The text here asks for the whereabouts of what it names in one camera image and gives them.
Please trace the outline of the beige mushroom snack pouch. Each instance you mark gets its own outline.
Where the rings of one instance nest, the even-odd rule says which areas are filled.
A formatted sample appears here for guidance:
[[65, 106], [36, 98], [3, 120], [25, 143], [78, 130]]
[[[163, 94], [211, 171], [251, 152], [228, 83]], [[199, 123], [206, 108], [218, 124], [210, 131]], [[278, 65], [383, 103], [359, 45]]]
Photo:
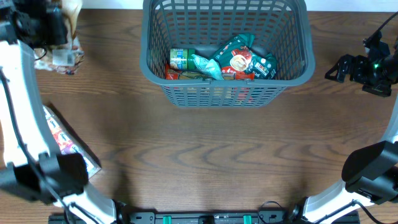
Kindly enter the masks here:
[[35, 49], [36, 61], [34, 68], [74, 75], [78, 67], [83, 63], [85, 55], [76, 32], [78, 15], [83, 6], [83, 1], [59, 0], [51, 1], [51, 3], [59, 3], [63, 24], [67, 29], [67, 43]]

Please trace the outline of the green red coffee sachet bag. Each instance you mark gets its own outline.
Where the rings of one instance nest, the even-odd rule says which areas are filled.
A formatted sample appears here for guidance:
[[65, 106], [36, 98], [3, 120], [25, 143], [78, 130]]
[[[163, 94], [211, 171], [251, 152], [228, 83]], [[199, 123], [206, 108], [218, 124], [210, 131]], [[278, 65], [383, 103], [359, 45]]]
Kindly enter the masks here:
[[238, 34], [223, 44], [210, 58], [218, 63], [224, 80], [271, 80], [277, 73], [272, 54], [260, 56], [251, 50], [255, 36]]

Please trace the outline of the blue Kleenex tissue multipack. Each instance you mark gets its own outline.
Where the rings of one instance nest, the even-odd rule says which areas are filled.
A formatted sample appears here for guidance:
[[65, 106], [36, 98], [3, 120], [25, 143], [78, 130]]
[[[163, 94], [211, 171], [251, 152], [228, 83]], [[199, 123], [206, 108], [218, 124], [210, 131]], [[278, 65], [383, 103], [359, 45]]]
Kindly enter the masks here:
[[86, 163], [88, 177], [92, 178], [101, 170], [97, 156], [63, 118], [57, 116], [57, 113], [48, 106], [43, 105], [43, 110], [50, 132], [60, 147], [60, 152], [62, 154], [81, 154]]

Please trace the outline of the mint toilet tissue wipes pack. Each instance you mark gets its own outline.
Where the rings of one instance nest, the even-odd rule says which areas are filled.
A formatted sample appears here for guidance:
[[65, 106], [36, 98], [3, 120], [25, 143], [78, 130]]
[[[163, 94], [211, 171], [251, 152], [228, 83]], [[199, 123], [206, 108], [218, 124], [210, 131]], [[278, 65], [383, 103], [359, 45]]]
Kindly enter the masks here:
[[193, 54], [193, 62], [201, 73], [215, 80], [224, 80], [221, 67], [214, 59], [208, 60], [205, 57]]

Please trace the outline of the orange spaghetti packet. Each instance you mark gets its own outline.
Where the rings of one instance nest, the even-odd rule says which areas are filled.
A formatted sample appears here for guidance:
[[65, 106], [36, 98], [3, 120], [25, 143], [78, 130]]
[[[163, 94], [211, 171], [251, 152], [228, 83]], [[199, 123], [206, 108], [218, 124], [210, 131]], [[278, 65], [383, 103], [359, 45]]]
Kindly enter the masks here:
[[[253, 80], [255, 74], [253, 73], [222, 73], [222, 80]], [[165, 66], [165, 79], [166, 80], [214, 80], [215, 78], [205, 75], [200, 72], [181, 71], [170, 68], [167, 64]]]

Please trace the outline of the green lidded spice jar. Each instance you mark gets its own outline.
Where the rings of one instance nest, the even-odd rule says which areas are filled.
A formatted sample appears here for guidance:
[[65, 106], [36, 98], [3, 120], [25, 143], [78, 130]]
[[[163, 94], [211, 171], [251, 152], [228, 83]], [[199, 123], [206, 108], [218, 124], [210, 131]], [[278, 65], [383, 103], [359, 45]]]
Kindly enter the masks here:
[[194, 70], [195, 53], [195, 49], [170, 49], [170, 67], [174, 70]]

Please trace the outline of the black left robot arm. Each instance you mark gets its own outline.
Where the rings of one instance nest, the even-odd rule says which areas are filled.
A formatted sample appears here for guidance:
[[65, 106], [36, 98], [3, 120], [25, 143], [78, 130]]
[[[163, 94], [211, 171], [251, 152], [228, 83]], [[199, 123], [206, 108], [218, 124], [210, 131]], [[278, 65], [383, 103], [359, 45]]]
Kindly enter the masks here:
[[81, 1], [1, 2], [1, 189], [63, 208], [75, 223], [128, 223], [124, 204], [90, 184], [80, 153], [62, 154], [48, 126], [35, 71], [73, 73], [80, 63]]

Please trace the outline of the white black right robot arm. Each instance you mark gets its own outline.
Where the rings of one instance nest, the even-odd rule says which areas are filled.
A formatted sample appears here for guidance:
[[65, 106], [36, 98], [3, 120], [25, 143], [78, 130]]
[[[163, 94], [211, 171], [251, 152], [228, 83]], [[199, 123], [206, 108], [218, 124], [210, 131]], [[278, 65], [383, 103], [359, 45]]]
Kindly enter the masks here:
[[[366, 55], [344, 55], [325, 74], [339, 83], [345, 77], [361, 84], [362, 90], [381, 97], [392, 94], [397, 84], [397, 54], [390, 53], [376, 31], [363, 45]], [[295, 206], [292, 223], [333, 223], [358, 208], [397, 202], [397, 109], [392, 111], [381, 141], [352, 152], [342, 169], [341, 179], [318, 195]]]

